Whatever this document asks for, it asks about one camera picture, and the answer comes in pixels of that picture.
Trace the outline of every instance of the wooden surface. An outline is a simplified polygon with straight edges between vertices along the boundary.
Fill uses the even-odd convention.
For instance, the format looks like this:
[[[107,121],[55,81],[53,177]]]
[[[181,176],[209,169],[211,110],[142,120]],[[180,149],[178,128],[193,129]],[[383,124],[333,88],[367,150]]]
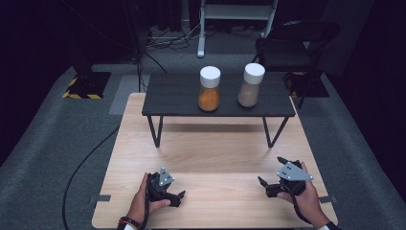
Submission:
[[[327,191],[308,145],[300,119],[289,119],[278,143],[269,149],[261,118],[166,117],[161,148],[155,148],[147,117],[141,111],[145,94],[131,94],[101,188],[110,201],[99,201],[96,228],[115,228],[128,211],[144,173],[161,167],[175,178],[168,192],[186,191],[179,208],[154,213],[148,228],[307,227],[292,204],[268,198],[258,176],[277,183],[282,164],[277,156],[304,161],[314,175],[320,196]],[[268,118],[271,135],[282,118]],[[331,203],[322,204],[337,223]]]

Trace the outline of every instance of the chair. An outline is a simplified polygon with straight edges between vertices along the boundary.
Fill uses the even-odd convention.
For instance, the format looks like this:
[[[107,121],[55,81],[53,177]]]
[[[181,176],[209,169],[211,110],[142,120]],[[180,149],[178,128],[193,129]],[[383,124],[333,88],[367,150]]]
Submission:
[[[252,62],[259,59],[267,72],[305,72],[305,88],[299,108],[316,79],[316,67],[323,48],[340,33],[340,26],[326,21],[290,21],[273,28],[266,38],[256,41]]]

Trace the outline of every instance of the jar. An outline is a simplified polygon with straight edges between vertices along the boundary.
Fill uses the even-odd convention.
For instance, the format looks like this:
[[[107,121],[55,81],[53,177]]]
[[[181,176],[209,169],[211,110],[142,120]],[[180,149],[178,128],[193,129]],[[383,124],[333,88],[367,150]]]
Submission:
[[[245,66],[244,81],[238,92],[238,102],[244,107],[252,107],[258,102],[259,85],[265,74],[265,68],[257,63]]]
[[[218,108],[220,94],[220,70],[214,66],[206,66],[200,70],[200,93],[199,107],[205,111],[213,111]]]

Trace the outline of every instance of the controller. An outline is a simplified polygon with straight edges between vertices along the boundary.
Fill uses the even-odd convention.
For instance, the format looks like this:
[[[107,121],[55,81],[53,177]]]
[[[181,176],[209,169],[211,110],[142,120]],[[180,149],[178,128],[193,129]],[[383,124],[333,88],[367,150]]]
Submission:
[[[161,199],[170,200],[170,207],[179,207],[181,199],[184,197],[183,191],[178,195],[170,194],[167,192],[168,187],[174,181],[174,178],[165,170],[161,168],[160,173],[148,175],[147,196],[148,200],[153,202]]]
[[[288,161],[278,157],[278,161],[284,164],[283,168],[277,173],[281,178],[278,184],[269,185],[258,176],[259,183],[265,188],[266,195],[268,197],[276,197],[280,192],[287,192],[294,196],[300,195],[305,190],[305,180],[312,180],[313,176],[301,169],[299,160]]]

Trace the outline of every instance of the white lid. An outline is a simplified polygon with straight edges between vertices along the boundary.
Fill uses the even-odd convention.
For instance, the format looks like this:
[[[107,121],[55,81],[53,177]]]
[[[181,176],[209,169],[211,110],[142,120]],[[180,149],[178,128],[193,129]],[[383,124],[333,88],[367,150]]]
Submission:
[[[244,80],[250,84],[259,84],[262,81],[265,68],[257,63],[249,63],[245,66]]]
[[[200,83],[206,88],[215,88],[220,83],[220,70],[214,66],[206,66],[200,70]]]

